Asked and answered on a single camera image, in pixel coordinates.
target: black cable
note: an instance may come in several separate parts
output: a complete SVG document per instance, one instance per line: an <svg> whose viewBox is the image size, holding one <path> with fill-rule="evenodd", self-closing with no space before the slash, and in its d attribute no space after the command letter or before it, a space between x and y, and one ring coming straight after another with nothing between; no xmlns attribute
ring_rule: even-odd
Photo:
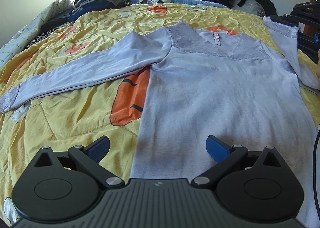
<svg viewBox="0 0 320 228"><path fill-rule="evenodd" d="M312 168L313 168L313 196L315 198L315 204L316 204L316 209L320 221L320 208L319 208L319 202L318 202L318 195L317 195L317 180L316 180L316 155L317 155L317 146L319 142L319 137L320 137L320 130L318 132L316 141L315 141L315 146L313 147L313 158L312 158Z"/></svg>

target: shirt sleeve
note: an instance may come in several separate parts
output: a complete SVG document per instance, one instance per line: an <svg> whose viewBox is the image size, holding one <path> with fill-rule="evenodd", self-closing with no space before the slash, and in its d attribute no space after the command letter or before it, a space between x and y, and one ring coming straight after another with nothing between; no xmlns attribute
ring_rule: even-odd
<svg viewBox="0 0 320 228"><path fill-rule="evenodd" d="M36 75L0 97L0 112L25 102L131 75L159 63L171 49L165 27L141 36L131 32L108 50L89 53L50 72Z"/></svg>

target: silver bolt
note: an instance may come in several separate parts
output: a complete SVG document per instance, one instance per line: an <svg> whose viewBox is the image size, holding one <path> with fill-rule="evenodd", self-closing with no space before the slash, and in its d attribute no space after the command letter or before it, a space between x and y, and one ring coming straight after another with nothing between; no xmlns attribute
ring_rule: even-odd
<svg viewBox="0 0 320 228"><path fill-rule="evenodd" d="M205 176L198 176L193 180L197 185L205 185L210 182L210 179L208 179Z"/></svg>
<svg viewBox="0 0 320 228"><path fill-rule="evenodd" d="M119 185L122 182L122 179L119 177L110 177L106 180L108 185Z"/></svg>

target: yellow blanket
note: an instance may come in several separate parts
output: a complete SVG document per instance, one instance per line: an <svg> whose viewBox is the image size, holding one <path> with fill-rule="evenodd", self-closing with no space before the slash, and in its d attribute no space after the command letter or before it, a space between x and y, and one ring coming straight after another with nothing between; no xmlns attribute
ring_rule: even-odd
<svg viewBox="0 0 320 228"><path fill-rule="evenodd" d="M15 56L0 70L0 95L31 76L53 70L90 52L108 49L130 31L147 34L181 20L198 29L214 31L220 28L231 34L245 32L278 50L262 20L255 15L181 4L133 5L120 10L87 13ZM316 65L301 51L299 60L316 70ZM125 126L111 124L110 115L122 80L35 99L20 111L0 114L0 217L7 224L5 199L11 196L19 176L43 145L49 145L54 151L66 151L73 145L86 146L107 135L110 152L100 164L128 180L140 120L139 115L129 115L131 120ZM315 124L320 124L320 97L303 88L300 90Z"/></svg>

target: white long-sleeve shirt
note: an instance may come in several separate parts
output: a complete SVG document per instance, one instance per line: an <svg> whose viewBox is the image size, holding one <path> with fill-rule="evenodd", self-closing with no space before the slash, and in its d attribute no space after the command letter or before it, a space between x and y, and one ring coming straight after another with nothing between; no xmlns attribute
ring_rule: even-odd
<svg viewBox="0 0 320 228"><path fill-rule="evenodd" d="M316 128L288 61L244 33L192 29L185 22L37 75L0 98L0 111L28 100L130 75L151 65L133 178L193 179L214 165L205 141L215 135L252 151L275 146L305 191L298 219L319 226L312 194Z"/></svg>

